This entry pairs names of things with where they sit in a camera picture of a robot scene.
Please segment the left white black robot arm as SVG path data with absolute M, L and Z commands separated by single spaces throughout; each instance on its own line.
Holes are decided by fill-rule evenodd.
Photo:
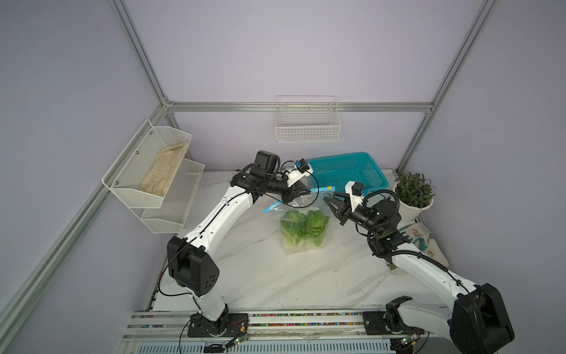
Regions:
M 277 155 L 264 150 L 250 165 L 231 179 L 226 193 L 196 228 L 184 236 L 172 237 L 167 244 L 169 276 L 192 295 L 200 317 L 220 327 L 228 321 L 228 305 L 216 289 L 220 269 L 215 253 L 235 222 L 262 196 L 278 196 L 288 204 L 310 194 L 302 182 L 313 173 L 305 159 L 289 170 L 281 169 Z

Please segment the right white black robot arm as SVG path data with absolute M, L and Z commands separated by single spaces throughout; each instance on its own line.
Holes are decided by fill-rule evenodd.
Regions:
M 429 306 L 411 296 L 399 296 L 386 305 L 384 330 L 401 334 L 415 327 L 450 340 L 461 353 L 496 353 L 514 341 L 514 329 L 496 287 L 452 273 L 398 231 L 400 200 L 395 192 L 378 190 L 363 196 L 353 184 L 350 192 L 335 193 L 324 201 L 341 225 L 351 221 L 364 230 L 362 236 L 373 256 L 406 271 L 442 301 L 440 306 Z

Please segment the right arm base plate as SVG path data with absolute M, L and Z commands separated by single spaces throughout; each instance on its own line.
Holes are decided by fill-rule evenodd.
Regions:
M 391 315 L 388 311 L 362 312 L 363 324 L 369 336 L 424 334 L 418 327 L 407 326 L 398 315 Z

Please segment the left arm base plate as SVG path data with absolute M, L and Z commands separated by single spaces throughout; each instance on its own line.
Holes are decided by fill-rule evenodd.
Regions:
M 226 313 L 217 321 L 208 320 L 203 314 L 197 313 L 190 317 L 187 326 L 188 338 L 235 337 L 247 330 L 249 315 L 241 313 Z

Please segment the clear zip-top bag blue seal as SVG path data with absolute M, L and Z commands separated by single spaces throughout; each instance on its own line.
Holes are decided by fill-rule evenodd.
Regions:
M 332 213 L 324 198 L 333 196 L 334 186 L 318 187 L 289 204 L 276 202 L 263 210 L 277 220 L 284 250 L 288 254 L 324 249 Z

